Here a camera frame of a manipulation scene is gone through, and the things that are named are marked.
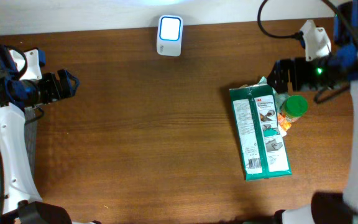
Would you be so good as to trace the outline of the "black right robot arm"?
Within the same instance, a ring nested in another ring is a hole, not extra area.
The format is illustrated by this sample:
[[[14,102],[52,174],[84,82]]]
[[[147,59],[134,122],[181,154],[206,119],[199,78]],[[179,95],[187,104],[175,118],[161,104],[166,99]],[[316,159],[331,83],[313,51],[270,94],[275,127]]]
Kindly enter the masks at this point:
[[[351,94],[353,130],[351,164],[347,185],[343,192],[316,192],[311,203],[293,210],[279,210],[271,217],[258,217],[256,223],[358,223],[358,1],[338,6],[326,1],[334,13],[334,43],[337,50],[324,55],[312,46],[314,37],[300,31],[296,38],[306,51],[303,60],[286,59],[275,63],[268,83],[278,92],[316,90],[314,102],[329,101],[326,90],[338,96]]]

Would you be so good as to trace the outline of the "orange tissue pack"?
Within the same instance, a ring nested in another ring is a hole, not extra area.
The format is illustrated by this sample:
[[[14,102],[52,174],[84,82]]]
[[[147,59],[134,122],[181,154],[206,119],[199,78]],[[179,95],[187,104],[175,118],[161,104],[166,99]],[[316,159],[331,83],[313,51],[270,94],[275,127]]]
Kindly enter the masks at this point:
[[[285,132],[287,132],[291,128],[291,123],[281,113],[277,115],[277,120],[278,124]]]

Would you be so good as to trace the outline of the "white cream tube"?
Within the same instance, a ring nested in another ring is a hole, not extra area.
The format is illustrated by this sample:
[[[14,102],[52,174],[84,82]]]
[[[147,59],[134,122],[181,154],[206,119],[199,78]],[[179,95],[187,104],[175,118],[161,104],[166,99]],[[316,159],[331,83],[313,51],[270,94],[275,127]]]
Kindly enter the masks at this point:
[[[284,131],[282,129],[280,129],[279,131],[280,131],[280,134],[281,134],[282,137],[285,137],[287,135],[286,131]]]

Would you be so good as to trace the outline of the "green wipes packet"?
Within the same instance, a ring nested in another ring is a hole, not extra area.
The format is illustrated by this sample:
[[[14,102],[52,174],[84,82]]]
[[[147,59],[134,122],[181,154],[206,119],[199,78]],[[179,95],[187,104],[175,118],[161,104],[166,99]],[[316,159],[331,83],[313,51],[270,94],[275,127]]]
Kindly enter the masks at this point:
[[[233,88],[229,94],[246,181],[292,175],[272,87]]]

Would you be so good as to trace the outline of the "green lid seasoning jar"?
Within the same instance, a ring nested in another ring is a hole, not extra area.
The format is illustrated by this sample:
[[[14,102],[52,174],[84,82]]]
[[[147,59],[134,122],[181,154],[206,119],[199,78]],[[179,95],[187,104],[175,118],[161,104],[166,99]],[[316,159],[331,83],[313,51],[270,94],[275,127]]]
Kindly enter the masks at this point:
[[[290,123],[297,121],[308,111],[307,100],[301,95],[294,95],[286,99],[281,108],[281,114]]]

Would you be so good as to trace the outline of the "teal tissue pack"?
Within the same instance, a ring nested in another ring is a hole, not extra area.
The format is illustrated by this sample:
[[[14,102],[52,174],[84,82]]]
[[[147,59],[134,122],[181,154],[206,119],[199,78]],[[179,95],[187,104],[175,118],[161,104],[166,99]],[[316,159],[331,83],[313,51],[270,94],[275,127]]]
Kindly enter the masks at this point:
[[[267,79],[265,77],[262,77],[259,82],[259,85],[267,84]],[[272,88],[273,96],[275,98],[275,107],[277,109],[278,113],[281,113],[282,106],[284,102],[289,99],[290,95],[288,93],[277,93],[274,88]]]

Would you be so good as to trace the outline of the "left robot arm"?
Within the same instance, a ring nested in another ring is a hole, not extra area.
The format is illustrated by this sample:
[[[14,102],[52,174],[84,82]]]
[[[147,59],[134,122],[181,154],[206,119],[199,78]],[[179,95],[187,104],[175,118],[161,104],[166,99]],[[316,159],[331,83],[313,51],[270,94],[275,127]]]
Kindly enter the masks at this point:
[[[68,212],[45,203],[34,182],[25,140],[27,110],[75,96],[80,85],[67,70],[42,73],[45,53],[0,44],[0,223],[72,223]]]

